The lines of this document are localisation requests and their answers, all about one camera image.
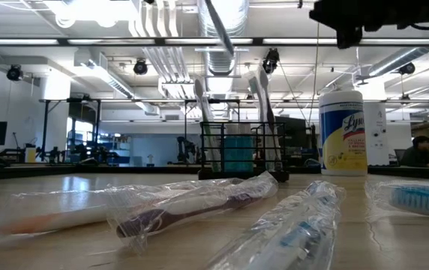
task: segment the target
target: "wooden table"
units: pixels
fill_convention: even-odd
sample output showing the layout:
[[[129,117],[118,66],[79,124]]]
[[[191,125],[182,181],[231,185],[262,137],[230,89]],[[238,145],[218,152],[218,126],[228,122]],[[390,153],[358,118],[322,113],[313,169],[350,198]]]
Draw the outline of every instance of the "wooden table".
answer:
[[[0,180],[0,211],[10,194],[101,189],[108,184],[159,185],[196,175],[56,175]],[[369,175],[372,179],[386,176]],[[0,269],[202,269],[225,244],[283,198],[323,179],[347,190],[332,269],[429,269],[429,217],[367,222],[366,178],[291,175],[275,197],[248,208],[173,228],[148,239],[142,257],[123,248],[107,223],[38,235],[0,236]]]

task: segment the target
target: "desk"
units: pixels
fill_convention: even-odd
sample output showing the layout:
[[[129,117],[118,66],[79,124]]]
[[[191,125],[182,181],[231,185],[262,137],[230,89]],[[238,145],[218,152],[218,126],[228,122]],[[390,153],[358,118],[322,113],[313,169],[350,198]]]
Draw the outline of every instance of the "desk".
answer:
[[[19,192],[101,189],[108,184],[159,185],[195,180],[196,175],[53,175],[0,180],[0,209],[6,196]],[[368,178],[388,179],[369,175]],[[429,269],[429,217],[404,215],[368,223],[365,178],[291,175],[275,197],[226,214],[173,228],[148,239],[143,257],[133,255],[110,230],[98,223],[42,235],[0,238],[1,269],[201,269],[231,239],[314,180],[325,179],[347,190],[342,205],[332,269]]]

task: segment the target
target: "spotlight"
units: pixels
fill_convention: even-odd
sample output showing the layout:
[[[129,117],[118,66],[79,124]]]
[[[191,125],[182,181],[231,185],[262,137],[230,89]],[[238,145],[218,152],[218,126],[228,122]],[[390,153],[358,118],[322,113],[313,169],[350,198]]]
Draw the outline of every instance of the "spotlight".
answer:
[[[268,55],[262,62],[262,68],[265,70],[266,74],[272,74],[273,71],[275,71],[275,69],[278,67],[278,61],[280,61],[278,49],[270,48]]]
[[[401,75],[404,74],[414,74],[416,70],[416,67],[413,63],[408,63],[405,64],[403,67],[400,67],[399,70],[397,70],[397,72]]]
[[[10,70],[7,71],[6,77],[10,81],[19,82],[23,79],[23,72],[21,71],[21,65],[12,64]]]
[[[133,71],[137,75],[145,75],[146,73],[148,73],[148,66],[146,65],[146,60],[136,60],[136,64],[134,65]]]

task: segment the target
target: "air duct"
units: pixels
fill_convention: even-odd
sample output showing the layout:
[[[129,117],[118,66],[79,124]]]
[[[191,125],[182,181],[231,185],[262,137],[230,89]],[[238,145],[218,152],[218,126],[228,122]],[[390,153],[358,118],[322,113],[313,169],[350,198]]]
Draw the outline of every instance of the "air duct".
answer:
[[[211,0],[221,22],[230,37],[240,37],[245,31],[248,19],[248,0],[232,0],[227,4],[221,0]],[[205,0],[198,0],[199,24],[201,33],[205,37],[218,37],[215,25],[209,15]],[[236,66],[236,57],[231,58],[225,52],[206,52],[205,63],[207,75],[229,76]],[[232,85],[232,78],[210,78],[208,79],[208,90],[216,92],[228,92]]]
[[[384,58],[380,62],[374,64],[370,67],[365,79],[370,77],[380,77],[384,74],[390,73],[397,70],[398,68],[403,67],[404,65],[426,55],[429,53],[429,47],[416,47],[416,48],[405,48],[400,49],[394,54]],[[330,82],[325,88],[329,87],[331,84],[335,83],[337,87],[341,87],[350,81],[355,81],[354,77],[350,74],[340,76],[333,82]]]

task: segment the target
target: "ceiling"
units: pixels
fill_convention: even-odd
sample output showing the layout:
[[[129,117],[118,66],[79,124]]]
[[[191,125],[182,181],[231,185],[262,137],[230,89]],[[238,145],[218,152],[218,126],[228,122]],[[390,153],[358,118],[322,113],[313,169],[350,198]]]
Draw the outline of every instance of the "ceiling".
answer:
[[[16,8],[26,8],[17,1],[0,1]],[[42,1],[30,2],[33,8],[46,8]],[[318,25],[308,18],[312,1],[305,0],[302,9],[296,8],[297,1],[250,0],[250,10],[244,35],[247,37],[334,37],[335,32],[324,25]],[[197,1],[178,0],[178,32],[183,37],[200,36]],[[56,27],[55,14],[50,10],[37,13],[28,10],[16,10],[0,5],[0,37],[61,37],[99,38],[130,37],[128,22],[117,22],[111,28],[100,27],[94,21],[78,21],[70,28]],[[365,37],[377,38],[427,38],[429,31],[407,28],[398,31],[393,27],[383,27],[378,32],[364,33]],[[247,52],[240,52],[236,74],[243,75],[249,70],[256,70],[266,56],[267,47],[249,47]],[[269,92],[271,98],[311,98],[341,72],[352,71],[356,66],[374,65],[382,59],[403,48],[394,47],[360,47],[358,50],[339,50],[329,47],[281,47],[280,64],[270,75]],[[69,71],[78,74],[72,61],[73,48],[10,48],[0,47],[2,56],[43,56],[57,62]],[[158,91],[158,74],[148,63],[148,73],[138,76],[133,72],[134,63],[145,58],[139,47],[92,47],[91,54],[103,53],[109,60],[109,69],[131,86],[137,96],[144,98],[162,98]],[[193,47],[183,49],[184,60],[190,75],[204,74],[203,53],[195,52]],[[382,77],[388,98],[399,98],[402,92],[429,85],[429,53],[412,62],[416,66],[413,75],[403,77],[399,74],[387,74]],[[99,79],[80,75],[82,81],[73,84],[72,91],[89,92],[94,97],[111,98],[113,90]],[[235,79],[230,98],[246,98],[248,82],[245,78]],[[416,99],[429,99],[429,91],[416,95]],[[423,110],[427,105],[420,104],[413,108]]]

